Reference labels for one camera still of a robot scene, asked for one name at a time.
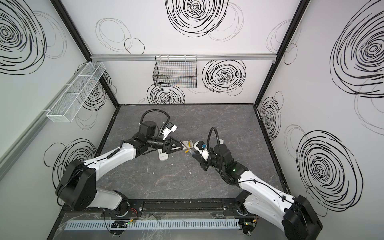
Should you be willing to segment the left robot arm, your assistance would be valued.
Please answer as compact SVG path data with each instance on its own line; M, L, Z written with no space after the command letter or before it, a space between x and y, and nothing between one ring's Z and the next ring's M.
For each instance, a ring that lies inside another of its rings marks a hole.
M182 150L182 143L170 136L177 129L165 123L156 135L157 124L145 121L139 131L128 140L122 140L117 148L99 157L82 161L74 160L66 168L56 188L57 197L74 211L87 208L102 208L113 211L118 217L130 210L127 197L118 191L107 191L96 187L97 181L121 164L138 158L149 149L171 154Z

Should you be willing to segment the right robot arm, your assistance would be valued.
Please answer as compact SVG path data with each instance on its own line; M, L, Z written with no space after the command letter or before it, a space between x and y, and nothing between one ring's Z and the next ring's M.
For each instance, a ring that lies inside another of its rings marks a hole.
M213 167L227 184L242 189L236 198L238 213L263 218L282 230L289 240L317 239L323 224L305 197L286 194L261 180L235 161L224 144L210 148L199 141L194 149L193 157L204 171Z

